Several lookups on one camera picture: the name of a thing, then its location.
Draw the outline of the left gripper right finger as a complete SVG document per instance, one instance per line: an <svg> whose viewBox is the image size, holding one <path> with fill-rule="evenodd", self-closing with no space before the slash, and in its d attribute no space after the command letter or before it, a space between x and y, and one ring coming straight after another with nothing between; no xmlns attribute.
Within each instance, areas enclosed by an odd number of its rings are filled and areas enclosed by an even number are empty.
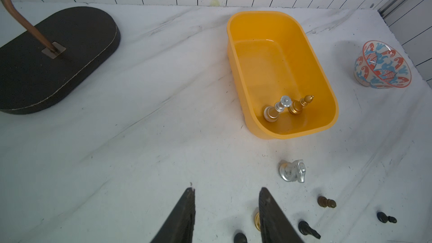
<svg viewBox="0 0 432 243"><path fill-rule="evenodd" d="M259 215L263 243L303 243L266 187L259 193Z"/></svg>

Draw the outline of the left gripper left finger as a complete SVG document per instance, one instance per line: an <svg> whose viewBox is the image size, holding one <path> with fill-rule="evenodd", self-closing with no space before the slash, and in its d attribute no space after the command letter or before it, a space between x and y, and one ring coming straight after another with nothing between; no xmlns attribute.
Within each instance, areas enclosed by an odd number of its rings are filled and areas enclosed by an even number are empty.
<svg viewBox="0 0 432 243"><path fill-rule="evenodd" d="M189 187L151 243L192 243L195 214L195 190Z"/></svg>

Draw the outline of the gold pawn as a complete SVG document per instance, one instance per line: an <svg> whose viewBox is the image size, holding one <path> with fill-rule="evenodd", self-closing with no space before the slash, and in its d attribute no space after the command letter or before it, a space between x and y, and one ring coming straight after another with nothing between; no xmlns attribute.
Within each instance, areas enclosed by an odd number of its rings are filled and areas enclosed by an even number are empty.
<svg viewBox="0 0 432 243"><path fill-rule="evenodd" d="M258 211L254 215L254 225L258 231L261 231L260 213Z"/></svg>

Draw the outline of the silver knight chess piece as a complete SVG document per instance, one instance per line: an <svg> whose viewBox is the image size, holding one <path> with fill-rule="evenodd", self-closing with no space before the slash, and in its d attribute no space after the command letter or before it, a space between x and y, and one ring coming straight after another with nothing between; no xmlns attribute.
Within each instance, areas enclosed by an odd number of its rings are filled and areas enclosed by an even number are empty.
<svg viewBox="0 0 432 243"><path fill-rule="evenodd" d="M279 175L286 182L304 183L306 177L306 165L303 159L293 162L282 161L279 165Z"/></svg>

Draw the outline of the black pawn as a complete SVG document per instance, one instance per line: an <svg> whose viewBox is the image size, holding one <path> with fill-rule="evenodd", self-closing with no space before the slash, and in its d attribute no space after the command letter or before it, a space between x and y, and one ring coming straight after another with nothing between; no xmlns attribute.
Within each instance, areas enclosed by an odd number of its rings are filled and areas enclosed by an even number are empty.
<svg viewBox="0 0 432 243"><path fill-rule="evenodd" d="M377 218L380 222L382 223L397 223L397 219L395 217L392 216L387 216L385 213L381 212L377 212Z"/></svg>

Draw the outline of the silver gold queen chess piece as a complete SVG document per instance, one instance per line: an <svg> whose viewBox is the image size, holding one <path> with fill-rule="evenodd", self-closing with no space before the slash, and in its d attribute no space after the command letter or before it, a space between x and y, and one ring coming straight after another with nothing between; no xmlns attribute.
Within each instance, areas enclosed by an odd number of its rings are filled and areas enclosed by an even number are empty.
<svg viewBox="0 0 432 243"><path fill-rule="evenodd" d="M292 100L289 96L282 96L279 102L275 103L273 106L267 106L264 109L263 116L264 119L270 123L276 122L279 115L286 109L291 107Z"/></svg>

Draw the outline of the gold bishop chess piece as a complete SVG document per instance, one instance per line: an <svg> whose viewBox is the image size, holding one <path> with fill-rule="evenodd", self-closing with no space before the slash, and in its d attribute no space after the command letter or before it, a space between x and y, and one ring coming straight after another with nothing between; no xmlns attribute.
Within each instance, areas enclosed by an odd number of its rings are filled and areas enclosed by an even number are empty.
<svg viewBox="0 0 432 243"><path fill-rule="evenodd" d="M303 109L308 106L314 99L314 95L306 95L304 98L301 98L299 101L295 100L292 102L291 106L288 107L289 112L292 115L300 115L303 112Z"/></svg>

